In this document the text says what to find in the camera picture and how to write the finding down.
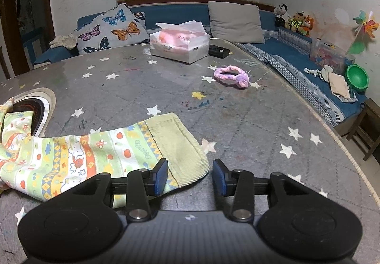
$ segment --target floor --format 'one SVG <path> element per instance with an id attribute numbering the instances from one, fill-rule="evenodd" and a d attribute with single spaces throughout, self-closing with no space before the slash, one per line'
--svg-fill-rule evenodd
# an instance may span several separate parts
<path id="1" fill-rule="evenodd" d="M 351 153 L 352 157 L 354 157 L 363 173 L 367 176 L 367 179 L 375 189 L 376 193 L 380 195 L 380 164 L 373 156 L 370 156 L 367 161 L 364 161 L 364 152 L 355 141 L 358 141 L 358 144 L 362 145 L 360 140 L 352 139 L 351 141 L 347 141 L 346 137 L 342 138 L 343 144 Z"/>

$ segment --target teddy bear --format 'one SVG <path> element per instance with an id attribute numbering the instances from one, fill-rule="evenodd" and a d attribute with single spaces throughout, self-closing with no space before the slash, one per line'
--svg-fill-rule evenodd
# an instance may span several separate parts
<path id="1" fill-rule="evenodd" d="M 313 25 L 314 25 L 314 19 L 313 18 L 310 18 L 310 15 L 308 14 L 307 17 L 305 18 L 302 26 L 300 26 L 298 28 L 298 32 L 301 34 L 301 35 L 304 35 L 306 37 L 309 37 L 310 36 L 310 30 L 313 28 Z"/>
<path id="2" fill-rule="evenodd" d="M 290 16 L 288 14 L 288 7 L 285 4 L 281 4 L 276 9 L 276 18 L 274 21 L 274 26 L 277 28 L 284 26 L 285 22 L 288 22 Z"/>
<path id="3" fill-rule="evenodd" d="M 303 24 L 304 20 L 304 12 L 297 12 L 293 18 L 290 18 L 288 22 L 285 22 L 284 27 L 290 29 L 292 32 L 296 32 L 297 29 Z"/>

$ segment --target yellow star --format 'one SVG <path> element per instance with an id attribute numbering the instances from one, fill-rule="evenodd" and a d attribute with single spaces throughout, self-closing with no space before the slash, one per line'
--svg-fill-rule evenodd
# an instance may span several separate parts
<path id="1" fill-rule="evenodd" d="M 206 97 L 206 96 L 205 96 L 205 95 L 202 95 L 201 92 L 193 92 L 192 97 L 194 97 L 194 98 L 198 98 L 199 100 L 201 100 L 203 97 Z"/>

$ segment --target blue gripper pad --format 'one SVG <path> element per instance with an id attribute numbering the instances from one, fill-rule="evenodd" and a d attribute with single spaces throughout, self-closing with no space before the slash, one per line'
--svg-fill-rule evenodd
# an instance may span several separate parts
<path id="1" fill-rule="evenodd" d="M 154 195 L 159 196 L 162 195 L 166 181 L 168 180 L 168 160 L 165 160 L 165 162 L 161 165 L 159 170 L 156 173 L 156 183 L 154 184 Z"/>
<path id="2" fill-rule="evenodd" d="M 216 186 L 218 194 L 225 196 L 227 194 L 225 173 L 216 160 L 212 162 L 212 181 Z"/>

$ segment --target gray pillow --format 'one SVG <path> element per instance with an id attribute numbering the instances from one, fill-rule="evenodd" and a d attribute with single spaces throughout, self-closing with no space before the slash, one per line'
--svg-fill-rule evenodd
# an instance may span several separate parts
<path id="1" fill-rule="evenodd" d="M 236 43 L 265 43 L 259 7 L 228 2 L 209 2 L 213 37 Z"/>

